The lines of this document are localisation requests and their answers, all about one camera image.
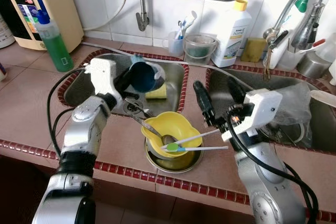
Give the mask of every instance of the yellow sponge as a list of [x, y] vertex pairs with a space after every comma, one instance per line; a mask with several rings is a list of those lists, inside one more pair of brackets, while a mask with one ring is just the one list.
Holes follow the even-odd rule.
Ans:
[[159, 89], [146, 93], [145, 97], [146, 99], [166, 99], [167, 98], [166, 83], [164, 83]]

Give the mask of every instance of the blue bottle cap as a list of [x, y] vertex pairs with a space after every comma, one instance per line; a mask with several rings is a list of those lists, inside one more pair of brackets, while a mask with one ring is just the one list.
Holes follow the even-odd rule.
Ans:
[[40, 24], [45, 25], [50, 23], [50, 18], [47, 12], [43, 10], [38, 10], [37, 11], [37, 19]]

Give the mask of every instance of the sink basin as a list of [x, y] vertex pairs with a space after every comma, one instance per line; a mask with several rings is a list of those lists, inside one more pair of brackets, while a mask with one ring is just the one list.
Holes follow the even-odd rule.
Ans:
[[[296, 78], [283, 76], [272, 76], [269, 82], [264, 82], [262, 75], [258, 73], [232, 69], [226, 69], [226, 71], [238, 77], [254, 89], [281, 89], [302, 82], [302, 80]], [[317, 90], [317, 88], [310, 83], [308, 83], [308, 86], [310, 90]], [[217, 116], [225, 114], [228, 107], [235, 104], [229, 92], [227, 76], [225, 74], [213, 71], [210, 75], [208, 90]], [[327, 152], [336, 152], [336, 118], [331, 107], [311, 99], [310, 112], [312, 115], [310, 121], [312, 131], [311, 148]]]
[[[132, 64], [130, 57], [120, 54], [103, 54], [99, 55], [98, 58], [115, 61], [117, 64], [117, 76]], [[159, 65], [163, 67], [166, 73], [165, 83], [167, 86], [167, 98], [147, 100], [144, 93], [138, 93], [129, 86], [126, 89], [127, 92], [136, 93], [140, 96], [140, 98], [136, 101], [133, 98], [129, 99], [144, 109], [150, 109], [154, 115], [159, 115], [165, 111], [177, 112], [182, 91], [184, 68], [183, 66], [175, 63], [159, 63]], [[90, 74], [82, 72], [65, 91], [64, 100], [70, 106], [78, 106], [93, 94], [94, 88], [90, 80]], [[114, 109], [112, 113], [121, 115], [127, 115], [127, 113], [139, 113], [138, 116], [143, 117], [143, 114], [139, 109], [129, 105], [127, 102], [124, 102], [123, 107]]]

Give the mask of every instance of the cup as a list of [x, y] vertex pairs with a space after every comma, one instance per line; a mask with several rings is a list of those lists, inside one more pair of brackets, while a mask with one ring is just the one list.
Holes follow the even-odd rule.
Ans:
[[173, 57], [183, 56], [183, 39], [175, 39], [177, 31], [172, 31], [168, 37], [162, 41], [162, 47], [168, 49], [169, 55]]

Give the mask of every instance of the toothbrush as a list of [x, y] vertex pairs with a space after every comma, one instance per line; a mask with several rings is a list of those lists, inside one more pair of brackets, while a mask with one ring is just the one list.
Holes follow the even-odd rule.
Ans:
[[174, 146], [172, 148], [165, 149], [165, 152], [190, 152], [190, 151], [210, 151], [210, 150], [227, 150], [229, 149], [229, 146], [218, 146], [218, 147], [177, 147], [174, 148]]
[[186, 30], [194, 23], [196, 18], [197, 14], [194, 11], [191, 11], [191, 15], [186, 16], [182, 22], [182, 27], [180, 25], [180, 29], [176, 34], [175, 39], [183, 39]]
[[[194, 140], [194, 139], [199, 138], [199, 137], [201, 137], [201, 136], [210, 135], [210, 134], [212, 134], [212, 133], [216, 133], [216, 132], [219, 132], [219, 129], [216, 129], [216, 130], [214, 130], [214, 131], [209, 131], [209, 132], [206, 132], [206, 133], [197, 135], [197, 136], [192, 136], [192, 137], [189, 137], [189, 138], [180, 140], [180, 141], [176, 141], [175, 144], [183, 144], [183, 143], [185, 143], [185, 142]], [[166, 145], [163, 145], [163, 146], [161, 147], [161, 149], [166, 149], [167, 146], [168, 146], [167, 144], [166, 144]]]

